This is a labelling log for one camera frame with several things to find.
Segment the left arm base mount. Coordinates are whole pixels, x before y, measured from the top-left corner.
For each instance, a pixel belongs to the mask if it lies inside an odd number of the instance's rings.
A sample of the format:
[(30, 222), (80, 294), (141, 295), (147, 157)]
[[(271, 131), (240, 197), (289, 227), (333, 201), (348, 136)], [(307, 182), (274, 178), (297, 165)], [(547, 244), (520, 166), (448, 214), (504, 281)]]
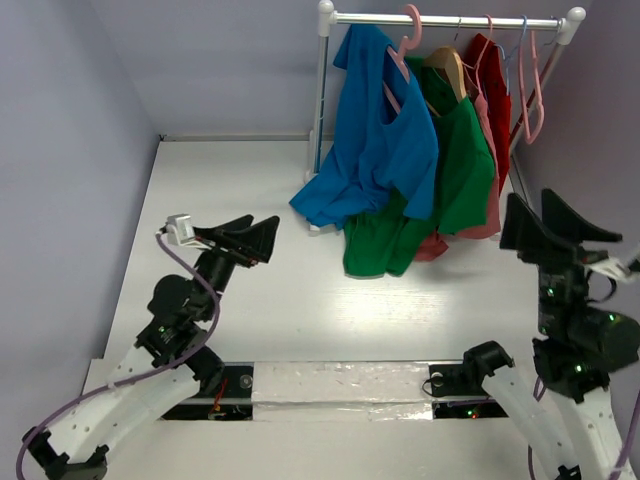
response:
[(249, 421), (253, 419), (253, 362), (228, 362), (220, 384), (211, 393), (195, 396), (172, 407), (165, 421)]

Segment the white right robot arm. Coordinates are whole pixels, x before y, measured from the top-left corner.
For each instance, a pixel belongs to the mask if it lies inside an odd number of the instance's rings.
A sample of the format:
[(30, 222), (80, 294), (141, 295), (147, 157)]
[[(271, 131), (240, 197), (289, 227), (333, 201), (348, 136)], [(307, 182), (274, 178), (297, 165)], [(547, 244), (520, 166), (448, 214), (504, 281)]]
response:
[(639, 361), (639, 323), (601, 306), (619, 285), (638, 281), (639, 257), (620, 260), (587, 247), (621, 240), (550, 188), (541, 192), (539, 213), (518, 194), (508, 198), (500, 247), (537, 269), (537, 384), (524, 384), (495, 341), (465, 352), (460, 379), (504, 410), (549, 479), (639, 476), (630, 462), (639, 414), (620, 432), (610, 389), (612, 374)]

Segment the pink plastic hanger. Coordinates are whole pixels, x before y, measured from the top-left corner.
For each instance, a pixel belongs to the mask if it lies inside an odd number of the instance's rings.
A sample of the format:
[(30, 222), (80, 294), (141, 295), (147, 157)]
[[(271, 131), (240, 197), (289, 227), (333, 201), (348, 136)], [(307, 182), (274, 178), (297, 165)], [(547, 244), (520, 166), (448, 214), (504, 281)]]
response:
[(392, 47), (388, 47), (387, 55), (395, 63), (404, 80), (409, 83), (410, 70), (405, 62), (405, 56), (409, 51), (414, 50), (420, 45), (422, 40), (422, 22), (420, 12), (415, 5), (406, 4), (403, 12), (408, 15), (412, 21), (413, 35), (411, 37), (404, 36), (397, 50), (394, 50)]

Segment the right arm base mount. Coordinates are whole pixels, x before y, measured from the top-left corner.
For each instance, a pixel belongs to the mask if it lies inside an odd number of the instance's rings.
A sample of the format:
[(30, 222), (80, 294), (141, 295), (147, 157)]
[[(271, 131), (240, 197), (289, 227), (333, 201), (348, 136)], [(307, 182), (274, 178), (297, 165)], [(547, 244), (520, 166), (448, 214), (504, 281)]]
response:
[(477, 383), (465, 377), (461, 363), (429, 365), (422, 392), (436, 420), (506, 418), (504, 409)]

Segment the blue t-shirt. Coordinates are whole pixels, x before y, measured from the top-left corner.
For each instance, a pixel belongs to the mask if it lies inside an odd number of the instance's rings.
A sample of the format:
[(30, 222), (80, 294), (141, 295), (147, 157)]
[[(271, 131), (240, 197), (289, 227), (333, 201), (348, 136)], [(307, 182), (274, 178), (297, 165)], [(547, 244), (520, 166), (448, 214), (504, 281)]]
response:
[(346, 72), (334, 141), (319, 173), (290, 201), (309, 223), (342, 228), (349, 217), (376, 213), (393, 191), (405, 216), (433, 210), (438, 141), (415, 75), (402, 75), (373, 25), (351, 26), (334, 59)]

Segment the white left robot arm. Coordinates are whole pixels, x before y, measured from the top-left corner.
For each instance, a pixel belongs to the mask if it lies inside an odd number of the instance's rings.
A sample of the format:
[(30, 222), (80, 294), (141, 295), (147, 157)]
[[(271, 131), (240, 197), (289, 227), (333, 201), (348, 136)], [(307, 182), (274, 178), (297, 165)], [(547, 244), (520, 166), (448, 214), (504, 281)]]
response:
[(25, 433), (17, 478), (24, 478), (24, 460), (31, 457), (49, 479), (102, 479), (116, 446), (137, 428), (187, 398), (216, 392), (225, 364), (207, 343), (219, 323), (222, 296), (235, 268), (270, 261), (279, 224), (278, 216), (257, 222), (247, 214), (203, 228), (188, 214), (169, 216), (155, 241), (189, 275), (170, 274), (156, 283), (147, 306), (150, 322), (103, 385)]

